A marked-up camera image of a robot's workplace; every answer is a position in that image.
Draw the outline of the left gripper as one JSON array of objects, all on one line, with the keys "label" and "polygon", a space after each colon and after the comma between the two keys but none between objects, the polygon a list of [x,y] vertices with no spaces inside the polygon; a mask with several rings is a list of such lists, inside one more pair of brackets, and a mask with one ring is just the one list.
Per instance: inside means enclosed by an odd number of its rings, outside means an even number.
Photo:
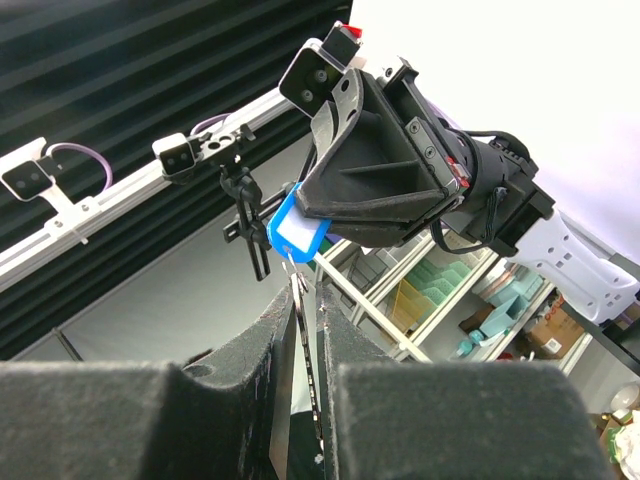
[{"label": "left gripper", "polygon": [[304,215],[366,247],[440,223],[470,190],[468,148],[448,131],[398,57],[374,79],[348,69],[311,120],[315,166],[296,193]]}]

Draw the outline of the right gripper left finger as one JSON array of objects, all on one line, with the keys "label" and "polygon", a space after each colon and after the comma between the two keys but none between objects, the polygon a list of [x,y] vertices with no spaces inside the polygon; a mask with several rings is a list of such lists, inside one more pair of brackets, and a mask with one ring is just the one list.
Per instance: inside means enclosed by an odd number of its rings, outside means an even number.
[{"label": "right gripper left finger", "polygon": [[272,479],[287,473],[295,346],[282,289],[188,365],[5,362],[5,479]]}]

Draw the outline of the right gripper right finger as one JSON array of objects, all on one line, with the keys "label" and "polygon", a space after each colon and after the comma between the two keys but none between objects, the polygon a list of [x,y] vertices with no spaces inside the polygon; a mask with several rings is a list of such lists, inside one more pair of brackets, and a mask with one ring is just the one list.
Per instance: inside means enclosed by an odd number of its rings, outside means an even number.
[{"label": "right gripper right finger", "polygon": [[400,363],[316,289],[329,479],[610,479],[584,403],[542,362]]}]

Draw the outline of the blue key tag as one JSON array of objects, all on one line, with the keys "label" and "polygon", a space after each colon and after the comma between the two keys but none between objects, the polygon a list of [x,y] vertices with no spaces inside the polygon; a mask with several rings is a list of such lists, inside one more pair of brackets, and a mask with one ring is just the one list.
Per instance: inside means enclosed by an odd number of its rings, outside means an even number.
[{"label": "blue key tag", "polygon": [[269,220],[266,231],[273,249],[284,259],[296,264],[308,263],[318,253],[328,233],[329,219],[307,218],[298,205],[296,183]]}]

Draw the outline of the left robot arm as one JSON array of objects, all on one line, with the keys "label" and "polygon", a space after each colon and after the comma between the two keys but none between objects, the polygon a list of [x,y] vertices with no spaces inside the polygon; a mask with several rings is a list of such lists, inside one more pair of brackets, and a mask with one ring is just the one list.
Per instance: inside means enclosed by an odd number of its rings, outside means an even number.
[{"label": "left robot arm", "polygon": [[364,247],[399,246],[449,228],[537,271],[594,324],[639,296],[638,280],[594,254],[536,183],[527,148],[502,131],[454,127],[419,92],[408,65],[385,82],[350,68],[305,69],[291,100],[309,116],[316,162],[296,197]]}]

